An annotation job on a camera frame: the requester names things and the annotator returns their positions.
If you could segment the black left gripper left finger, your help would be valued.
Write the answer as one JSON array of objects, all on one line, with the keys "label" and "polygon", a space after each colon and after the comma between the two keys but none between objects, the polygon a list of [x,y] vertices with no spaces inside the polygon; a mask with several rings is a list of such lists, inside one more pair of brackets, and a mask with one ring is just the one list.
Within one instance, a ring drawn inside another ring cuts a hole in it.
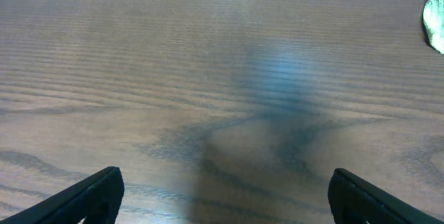
[{"label": "black left gripper left finger", "polygon": [[123,195],[121,171],[109,166],[1,224],[114,224]]}]

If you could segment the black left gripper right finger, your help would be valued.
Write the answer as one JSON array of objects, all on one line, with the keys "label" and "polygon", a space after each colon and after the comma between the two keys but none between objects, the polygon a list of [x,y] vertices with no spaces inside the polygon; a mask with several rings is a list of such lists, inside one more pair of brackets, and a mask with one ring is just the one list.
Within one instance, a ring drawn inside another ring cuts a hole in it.
[{"label": "black left gripper right finger", "polygon": [[443,224],[342,168],[334,170],[327,197],[336,224]]}]

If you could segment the light green cloth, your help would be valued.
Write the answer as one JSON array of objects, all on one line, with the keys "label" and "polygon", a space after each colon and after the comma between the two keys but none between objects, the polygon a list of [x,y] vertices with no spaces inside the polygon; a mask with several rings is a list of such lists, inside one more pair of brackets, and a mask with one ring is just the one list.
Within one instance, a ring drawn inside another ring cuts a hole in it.
[{"label": "light green cloth", "polygon": [[443,0],[427,0],[422,12],[430,45],[443,54]]}]

